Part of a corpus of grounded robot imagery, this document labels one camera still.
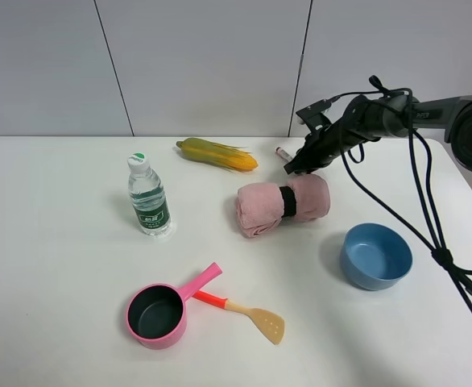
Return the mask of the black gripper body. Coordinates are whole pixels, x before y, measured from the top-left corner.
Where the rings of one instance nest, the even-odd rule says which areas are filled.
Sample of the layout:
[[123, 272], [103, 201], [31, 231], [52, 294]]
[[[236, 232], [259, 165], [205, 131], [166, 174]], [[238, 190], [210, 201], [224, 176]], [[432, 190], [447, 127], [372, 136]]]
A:
[[372, 101], [364, 95], [358, 95], [350, 101], [341, 118], [311, 132], [304, 146], [317, 155], [320, 166], [328, 166], [341, 155], [340, 149], [347, 152], [366, 142], [379, 141], [380, 136], [366, 128], [367, 112], [374, 112]]

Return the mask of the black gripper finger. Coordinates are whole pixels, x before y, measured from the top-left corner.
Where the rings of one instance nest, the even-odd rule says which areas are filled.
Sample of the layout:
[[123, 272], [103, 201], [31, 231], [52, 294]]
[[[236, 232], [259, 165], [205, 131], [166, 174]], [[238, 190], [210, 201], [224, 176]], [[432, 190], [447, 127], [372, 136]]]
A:
[[313, 173], [320, 168], [317, 155], [310, 148], [302, 147], [297, 154], [286, 163], [284, 171], [287, 175]]

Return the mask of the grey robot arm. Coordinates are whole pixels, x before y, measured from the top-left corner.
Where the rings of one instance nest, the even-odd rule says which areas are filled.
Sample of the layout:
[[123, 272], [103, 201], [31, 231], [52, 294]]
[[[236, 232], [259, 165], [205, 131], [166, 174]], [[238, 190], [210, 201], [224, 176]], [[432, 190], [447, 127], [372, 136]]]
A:
[[429, 102], [408, 100], [408, 95], [394, 92], [371, 100], [358, 94], [341, 118], [331, 122], [326, 116], [337, 99], [320, 100], [296, 112], [309, 129], [304, 146], [286, 163], [288, 174], [311, 173], [329, 166], [350, 149], [381, 138], [408, 137], [408, 120], [414, 130], [439, 129], [451, 145], [455, 159], [472, 172], [472, 95]]

